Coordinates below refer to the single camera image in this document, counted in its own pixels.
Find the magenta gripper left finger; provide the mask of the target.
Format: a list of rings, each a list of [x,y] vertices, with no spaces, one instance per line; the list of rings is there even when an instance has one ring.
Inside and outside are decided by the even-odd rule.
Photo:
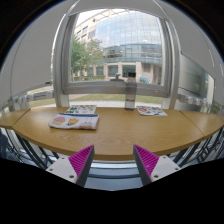
[[[47,171],[84,187],[94,155],[94,146],[88,146],[69,157],[60,157]]]

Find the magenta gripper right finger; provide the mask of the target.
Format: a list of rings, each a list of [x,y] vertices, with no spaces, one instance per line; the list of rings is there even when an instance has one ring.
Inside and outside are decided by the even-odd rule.
[[[180,167],[166,155],[158,156],[138,145],[133,145],[133,155],[143,185],[180,170]]]

